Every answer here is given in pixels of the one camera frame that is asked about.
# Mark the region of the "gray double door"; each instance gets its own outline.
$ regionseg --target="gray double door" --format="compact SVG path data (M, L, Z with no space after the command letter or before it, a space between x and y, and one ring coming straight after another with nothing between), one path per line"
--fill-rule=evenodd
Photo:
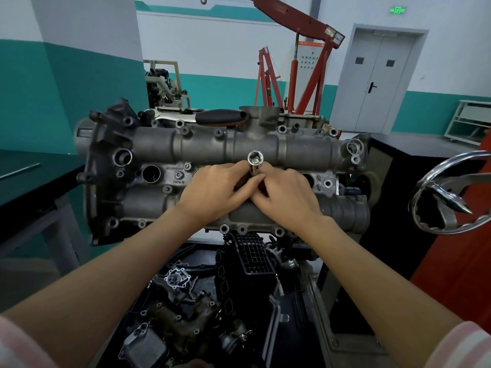
M343 67L330 123L355 132L381 132L415 37L356 30Z

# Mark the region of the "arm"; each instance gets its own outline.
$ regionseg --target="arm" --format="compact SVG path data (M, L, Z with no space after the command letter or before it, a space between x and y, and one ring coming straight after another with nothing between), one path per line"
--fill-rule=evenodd
M323 216L307 180L264 163L269 197L251 199L295 232L334 273L400 368L421 368L462 320L386 266Z
M192 234L237 208L255 176L234 192L247 161L201 168L179 204L117 247L4 313L60 366L86 366L165 261Z

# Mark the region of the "black rubber grip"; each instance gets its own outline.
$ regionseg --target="black rubber grip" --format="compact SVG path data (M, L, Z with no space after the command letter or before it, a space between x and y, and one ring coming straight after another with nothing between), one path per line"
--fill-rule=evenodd
M249 115L239 110L208 110L195 115L196 123L207 127L229 127L245 122Z

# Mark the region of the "forearm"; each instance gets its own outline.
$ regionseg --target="forearm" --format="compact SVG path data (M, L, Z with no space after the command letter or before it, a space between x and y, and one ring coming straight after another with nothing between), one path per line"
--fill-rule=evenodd
M149 280L200 223L179 207L4 313L60 367L85 366Z
M462 322L351 240L329 217L302 237L340 281L399 367L423 367L443 337Z

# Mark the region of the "exit sign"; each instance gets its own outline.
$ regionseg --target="exit sign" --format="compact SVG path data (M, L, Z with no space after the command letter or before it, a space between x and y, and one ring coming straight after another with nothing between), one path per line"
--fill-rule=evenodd
M404 6L396 6L395 8L390 9L390 14L404 14L406 8Z

